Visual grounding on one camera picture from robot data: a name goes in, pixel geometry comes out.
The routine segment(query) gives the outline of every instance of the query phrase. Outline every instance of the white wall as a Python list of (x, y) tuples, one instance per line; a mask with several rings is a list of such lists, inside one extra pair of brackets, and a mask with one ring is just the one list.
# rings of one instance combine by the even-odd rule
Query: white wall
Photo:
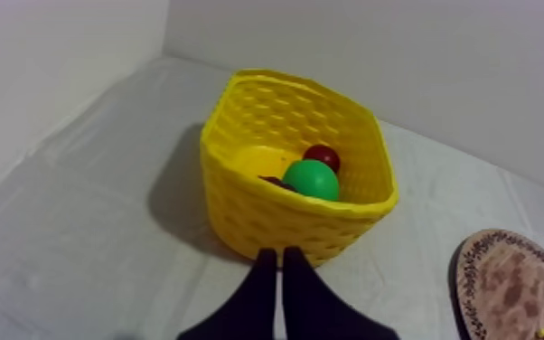
[(0, 0), (0, 176), (162, 50), (167, 0)]
[(166, 50), (315, 78), (544, 184), (544, 0), (172, 0)]

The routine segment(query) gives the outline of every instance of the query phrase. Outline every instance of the green ball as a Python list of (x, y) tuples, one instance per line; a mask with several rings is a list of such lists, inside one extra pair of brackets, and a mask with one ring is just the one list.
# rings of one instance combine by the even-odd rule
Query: green ball
[(291, 184), (298, 193), (337, 201), (340, 196), (340, 184), (333, 170), (325, 163), (305, 159), (294, 162), (285, 172), (283, 182)]

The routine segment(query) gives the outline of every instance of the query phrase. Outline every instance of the white floor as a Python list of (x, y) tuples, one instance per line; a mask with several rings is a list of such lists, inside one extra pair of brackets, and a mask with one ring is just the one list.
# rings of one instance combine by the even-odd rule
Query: white floor
[[(0, 184), (0, 339), (173, 339), (233, 292), (249, 265), (206, 224), (197, 142), (229, 76), (153, 62)], [(382, 127), (401, 200), (318, 272), (403, 339), (456, 339), (452, 252), (487, 228), (544, 246), (544, 189)]]

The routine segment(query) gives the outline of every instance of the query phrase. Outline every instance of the ball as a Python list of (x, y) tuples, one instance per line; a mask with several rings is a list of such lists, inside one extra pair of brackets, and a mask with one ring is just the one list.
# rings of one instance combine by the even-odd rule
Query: ball
[(294, 162), (286, 170), (283, 182), (306, 196), (327, 201), (337, 201), (340, 196), (340, 184), (333, 170), (314, 159)]
[(340, 171), (340, 157), (328, 146), (317, 144), (305, 150), (303, 159), (315, 159), (327, 164), (336, 174)]

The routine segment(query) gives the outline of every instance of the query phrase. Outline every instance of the plastic basket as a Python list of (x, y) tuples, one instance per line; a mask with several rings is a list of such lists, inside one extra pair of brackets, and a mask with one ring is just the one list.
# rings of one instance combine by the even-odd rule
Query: plastic basket
[[(282, 178), (315, 144), (342, 159), (340, 201), (293, 193), (260, 178)], [(311, 80), (237, 72), (206, 123), (201, 162), (213, 230), (238, 253), (302, 248), (313, 266), (339, 254), (390, 212), (398, 190), (377, 119)]]

